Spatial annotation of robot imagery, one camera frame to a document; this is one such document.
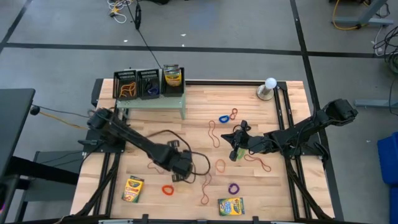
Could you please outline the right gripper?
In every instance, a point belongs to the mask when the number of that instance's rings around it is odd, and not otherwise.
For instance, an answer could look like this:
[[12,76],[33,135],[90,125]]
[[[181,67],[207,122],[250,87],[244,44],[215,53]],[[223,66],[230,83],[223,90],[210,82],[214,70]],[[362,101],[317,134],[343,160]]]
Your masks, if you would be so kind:
[[261,136],[250,136],[248,131],[251,127],[248,125],[248,122],[245,120],[241,121],[241,124],[238,126],[238,129],[234,130],[231,134],[222,134],[221,137],[227,141],[233,148],[230,152],[229,158],[231,161],[236,161],[238,155],[238,149],[245,149],[244,145],[249,138],[254,140],[253,146],[249,151],[254,153],[261,152],[265,146],[265,140]]

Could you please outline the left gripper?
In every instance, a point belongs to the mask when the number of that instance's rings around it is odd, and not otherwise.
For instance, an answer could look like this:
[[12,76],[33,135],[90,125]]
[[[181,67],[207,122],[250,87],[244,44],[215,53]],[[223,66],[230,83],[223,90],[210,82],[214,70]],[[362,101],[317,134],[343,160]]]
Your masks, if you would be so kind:
[[174,173],[172,175],[172,182],[186,181],[193,169],[192,151],[190,147],[179,152],[179,140],[169,141],[167,144],[177,152],[170,160],[171,170]]

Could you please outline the black mesh basket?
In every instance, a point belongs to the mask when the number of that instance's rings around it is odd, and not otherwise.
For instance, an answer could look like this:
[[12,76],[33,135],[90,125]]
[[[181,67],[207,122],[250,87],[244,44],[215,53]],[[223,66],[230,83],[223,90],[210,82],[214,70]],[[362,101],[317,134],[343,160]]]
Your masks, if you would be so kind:
[[[142,100],[149,100],[158,98],[160,96],[160,78],[159,78],[159,70],[151,69],[151,70],[139,70],[137,72],[139,77],[139,97]],[[145,82],[150,80],[153,84],[153,87],[159,87],[159,94],[150,96],[147,91],[144,89]]]
[[162,84],[161,84],[161,94],[166,97],[180,97],[185,92],[185,75],[184,68],[180,67],[182,73],[182,84],[180,86],[169,86],[165,81],[164,71],[162,69]]
[[[120,88],[123,85],[130,84],[132,82],[136,82],[136,96],[135,97],[119,97]],[[134,100],[139,95],[139,79],[137,76],[137,72],[135,70],[125,70],[114,72],[113,77],[113,98],[117,100]]]

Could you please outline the black desk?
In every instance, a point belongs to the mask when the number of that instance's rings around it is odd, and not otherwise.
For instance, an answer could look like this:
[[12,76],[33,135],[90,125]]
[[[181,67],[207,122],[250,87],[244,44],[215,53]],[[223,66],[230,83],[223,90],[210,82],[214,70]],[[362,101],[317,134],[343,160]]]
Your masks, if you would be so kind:
[[33,88],[0,89],[0,179],[7,171],[34,95]]

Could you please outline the blue and yellow crayon box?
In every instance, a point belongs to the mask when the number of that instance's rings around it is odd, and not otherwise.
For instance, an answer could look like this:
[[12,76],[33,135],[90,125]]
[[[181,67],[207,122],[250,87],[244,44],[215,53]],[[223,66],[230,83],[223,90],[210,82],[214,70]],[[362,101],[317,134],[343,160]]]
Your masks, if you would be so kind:
[[233,216],[244,215],[244,201],[242,197],[220,198],[218,199],[219,215]]

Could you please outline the lamp with white bulb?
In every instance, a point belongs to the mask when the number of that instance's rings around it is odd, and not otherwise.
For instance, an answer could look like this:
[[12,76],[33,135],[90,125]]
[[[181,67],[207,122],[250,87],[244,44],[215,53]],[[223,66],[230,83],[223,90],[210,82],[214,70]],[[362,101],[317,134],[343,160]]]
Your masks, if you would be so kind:
[[259,86],[256,95],[260,100],[268,101],[274,96],[274,89],[277,86],[275,78],[267,78],[263,85]]

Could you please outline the green perforated metal shelf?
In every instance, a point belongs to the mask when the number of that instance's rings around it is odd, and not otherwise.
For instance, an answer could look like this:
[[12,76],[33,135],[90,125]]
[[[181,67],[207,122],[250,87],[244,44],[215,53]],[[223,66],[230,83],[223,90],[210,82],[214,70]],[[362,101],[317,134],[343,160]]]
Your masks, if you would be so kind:
[[160,78],[160,96],[158,98],[142,100],[139,95],[134,100],[116,100],[117,107],[119,108],[131,108],[131,109],[178,109],[180,111],[180,116],[182,119],[186,118],[186,103],[185,103],[185,92],[179,97],[166,97],[161,94],[161,84],[162,84],[162,69],[159,70]]

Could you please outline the blue bin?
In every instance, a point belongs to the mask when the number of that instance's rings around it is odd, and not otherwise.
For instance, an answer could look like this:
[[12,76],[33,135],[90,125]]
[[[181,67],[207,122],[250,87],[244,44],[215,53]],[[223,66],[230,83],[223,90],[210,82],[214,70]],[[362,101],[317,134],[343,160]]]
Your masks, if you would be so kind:
[[389,186],[390,224],[398,224],[398,132],[377,141],[382,179]]

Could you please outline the grey stand leg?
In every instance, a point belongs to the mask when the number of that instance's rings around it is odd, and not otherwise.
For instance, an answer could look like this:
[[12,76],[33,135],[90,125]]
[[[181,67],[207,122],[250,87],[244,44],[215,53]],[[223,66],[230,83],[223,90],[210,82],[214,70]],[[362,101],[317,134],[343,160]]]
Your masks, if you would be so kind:
[[385,5],[388,0],[371,0],[371,4],[358,17],[336,17],[335,13],[340,0],[336,1],[333,9],[331,22],[337,27],[338,24],[349,25],[350,27],[339,27],[342,30],[359,29],[364,25],[389,26],[393,25],[394,21],[386,18],[375,18],[376,13]]

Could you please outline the black aluminium table frame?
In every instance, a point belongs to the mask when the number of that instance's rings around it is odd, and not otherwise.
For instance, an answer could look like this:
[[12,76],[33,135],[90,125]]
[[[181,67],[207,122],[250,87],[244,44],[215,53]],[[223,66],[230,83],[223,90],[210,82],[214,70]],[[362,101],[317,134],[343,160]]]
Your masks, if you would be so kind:
[[[189,145],[194,153],[193,160],[199,175],[187,184],[195,185],[194,194],[179,194],[174,184],[174,194],[165,195],[163,185],[172,182],[170,172],[158,174],[148,169],[150,162],[146,153],[128,144],[119,159],[118,172],[114,188],[104,191],[100,209],[109,212],[111,218],[140,219],[148,215],[150,221],[170,220],[188,221],[237,221],[242,223],[258,217],[262,221],[291,221],[294,219],[290,198],[285,161],[279,153],[256,154],[271,166],[271,172],[265,172],[260,163],[244,159],[231,161],[231,146],[220,141],[220,147],[213,147],[208,135],[208,122],[217,121],[233,108],[238,109],[235,120],[225,124],[217,123],[214,133],[217,136],[230,133],[237,125],[246,120],[251,126],[251,134],[262,134],[287,124],[286,110],[277,111],[283,101],[262,101],[256,96],[258,81],[234,80],[189,80],[186,82],[185,103],[186,118],[182,119],[175,109],[131,109],[127,123],[138,133],[149,136],[154,142],[165,143],[177,137]],[[215,162],[226,162],[224,173],[215,169]],[[212,180],[205,191],[209,197],[207,205],[202,205],[201,186],[205,175],[210,173]],[[126,202],[121,197],[126,181],[130,176],[144,179],[144,186],[137,203]],[[228,192],[228,186],[237,183],[240,191],[236,195]],[[244,215],[220,216],[218,199],[242,197]]]

